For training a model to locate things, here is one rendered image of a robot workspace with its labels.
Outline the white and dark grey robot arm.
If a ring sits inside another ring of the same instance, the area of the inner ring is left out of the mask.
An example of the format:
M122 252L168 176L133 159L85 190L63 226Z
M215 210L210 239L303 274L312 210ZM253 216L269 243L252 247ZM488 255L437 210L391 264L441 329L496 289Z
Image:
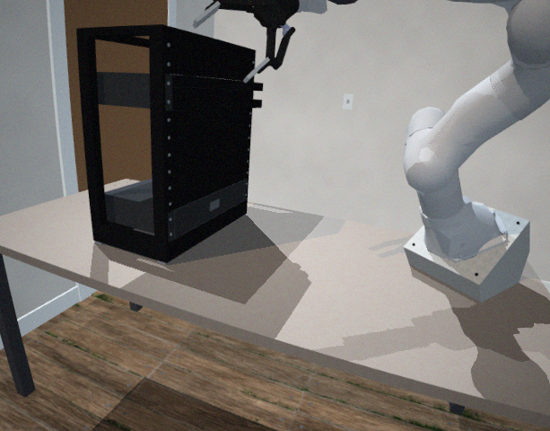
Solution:
M458 168L483 143L550 100L550 0L449 1L505 8L512 57L446 114L421 109L406 130L403 166L419 198L426 248L458 263L506 243L501 218L462 195Z

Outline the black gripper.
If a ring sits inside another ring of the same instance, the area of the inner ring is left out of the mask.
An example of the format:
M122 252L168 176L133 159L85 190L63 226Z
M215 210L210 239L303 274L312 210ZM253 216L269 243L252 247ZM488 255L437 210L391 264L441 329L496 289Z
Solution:
M256 73L260 74L268 66L277 70L282 65L290 38L295 33L295 28L291 28L286 21L299 10L299 4L299 0L214 0L203 13L197 16L193 27L197 28L218 9L254 14L260 24L266 27L266 59L244 78L243 82L246 83ZM275 57L277 28L283 28L283 38Z

